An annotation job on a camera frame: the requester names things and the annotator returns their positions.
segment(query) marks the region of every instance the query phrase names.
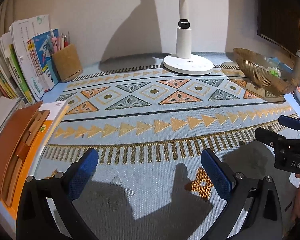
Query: pen holder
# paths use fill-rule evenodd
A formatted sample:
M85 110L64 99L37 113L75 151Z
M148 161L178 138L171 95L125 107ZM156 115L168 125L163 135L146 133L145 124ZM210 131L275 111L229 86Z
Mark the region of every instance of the pen holder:
M62 82L73 80L83 71L73 44L52 54L52 58Z

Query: basket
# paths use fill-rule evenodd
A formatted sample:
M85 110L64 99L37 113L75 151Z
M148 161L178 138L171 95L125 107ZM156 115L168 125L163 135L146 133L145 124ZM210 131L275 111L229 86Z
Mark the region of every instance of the basket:
M300 83L300 71L287 71L273 60L248 49L235 48L234 58L242 72L256 85L276 96L293 92ZM267 68L277 68L281 77L271 75Z

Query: white wall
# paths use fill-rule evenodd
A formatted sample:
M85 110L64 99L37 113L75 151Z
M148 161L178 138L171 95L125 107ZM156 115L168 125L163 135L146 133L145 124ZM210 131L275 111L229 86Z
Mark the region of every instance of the white wall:
M244 47L291 61L257 36L257 0L190 0L192 51ZM178 0L15 0L14 19L49 14L52 28L70 31L82 64L109 57L176 50Z

